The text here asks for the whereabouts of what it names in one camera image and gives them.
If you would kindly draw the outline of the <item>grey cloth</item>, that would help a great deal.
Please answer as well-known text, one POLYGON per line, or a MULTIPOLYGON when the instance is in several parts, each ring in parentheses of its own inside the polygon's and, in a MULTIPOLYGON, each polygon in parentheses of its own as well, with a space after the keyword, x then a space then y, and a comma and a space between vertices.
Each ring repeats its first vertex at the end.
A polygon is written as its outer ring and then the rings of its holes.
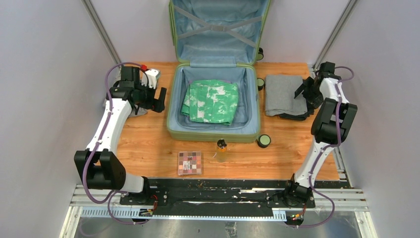
POLYGON ((267 75, 265 78, 265 115, 287 114, 301 116, 308 112, 306 99, 295 90, 303 83, 299 75, 267 75))

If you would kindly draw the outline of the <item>green white patterned cloth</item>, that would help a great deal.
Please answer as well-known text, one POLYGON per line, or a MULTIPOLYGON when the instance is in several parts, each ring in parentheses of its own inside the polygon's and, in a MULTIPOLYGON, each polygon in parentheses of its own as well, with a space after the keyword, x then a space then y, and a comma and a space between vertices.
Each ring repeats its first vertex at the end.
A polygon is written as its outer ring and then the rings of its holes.
POLYGON ((187 87, 181 114, 191 122, 231 125, 238 103, 237 84, 216 79, 197 80, 187 87))

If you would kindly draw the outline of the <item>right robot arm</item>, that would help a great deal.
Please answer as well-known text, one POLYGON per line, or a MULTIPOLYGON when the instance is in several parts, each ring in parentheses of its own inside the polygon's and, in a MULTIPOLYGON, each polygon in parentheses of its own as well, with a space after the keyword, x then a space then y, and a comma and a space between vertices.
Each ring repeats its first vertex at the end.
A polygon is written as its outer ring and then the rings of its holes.
POLYGON ((338 67, 323 62, 295 90, 294 97, 303 96, 306 103, 318 110, 311 127, 312 144, 301 167, 287 181, 280 199, 286 206, 305 205, 314 192, 316 176, 327 156, 347 138, 358 107, 344 95, 344 79, 335 74, 338 67))

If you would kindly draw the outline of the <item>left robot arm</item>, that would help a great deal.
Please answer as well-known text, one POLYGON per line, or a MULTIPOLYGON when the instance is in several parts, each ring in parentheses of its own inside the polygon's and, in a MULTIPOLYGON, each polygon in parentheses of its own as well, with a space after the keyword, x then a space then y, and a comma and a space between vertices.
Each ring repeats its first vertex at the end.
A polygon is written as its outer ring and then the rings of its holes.
POLYGON ((92 140, 74 155, 84 191, 92 202, 103 204, 116 193, 132 195, 140 205, 156 199, 148 179, 128 173, 116 151, 130 116, 138 116, 142 109, 163 112, 166 88, 155 98, 159 78, 158 69, 132 62, 120 63, 106 73, 104 114, 92 140))

